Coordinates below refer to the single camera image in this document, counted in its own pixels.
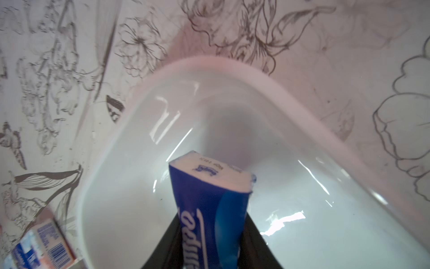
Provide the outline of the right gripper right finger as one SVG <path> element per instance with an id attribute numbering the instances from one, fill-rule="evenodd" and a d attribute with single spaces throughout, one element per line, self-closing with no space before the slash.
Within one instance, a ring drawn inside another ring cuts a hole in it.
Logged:
<path id="1" fill-rule="evenodd" d="M 245 226 L 241 236 L 238 268 L 283 269 L 249 214 L 246 215 Z"/>

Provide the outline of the blue tissue pack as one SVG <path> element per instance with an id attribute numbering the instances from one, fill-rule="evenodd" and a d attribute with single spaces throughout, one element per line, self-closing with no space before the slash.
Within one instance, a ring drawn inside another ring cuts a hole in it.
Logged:
<path id="1" fill-rule="evenodd" d="M 187 269 L 238 266 L 256 176 L 196 151 L 169 162 Z"/>

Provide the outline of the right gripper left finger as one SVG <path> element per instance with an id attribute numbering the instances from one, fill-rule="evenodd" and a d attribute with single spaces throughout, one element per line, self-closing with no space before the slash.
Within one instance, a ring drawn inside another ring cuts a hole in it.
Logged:
<path id="1" fill-rule="evenodd" d="M 174 216 L 172 222 L 162 236 L 155 250 L 141 269 L 182 269 L 183 248 L 181 224 L 178 216 Z"/>

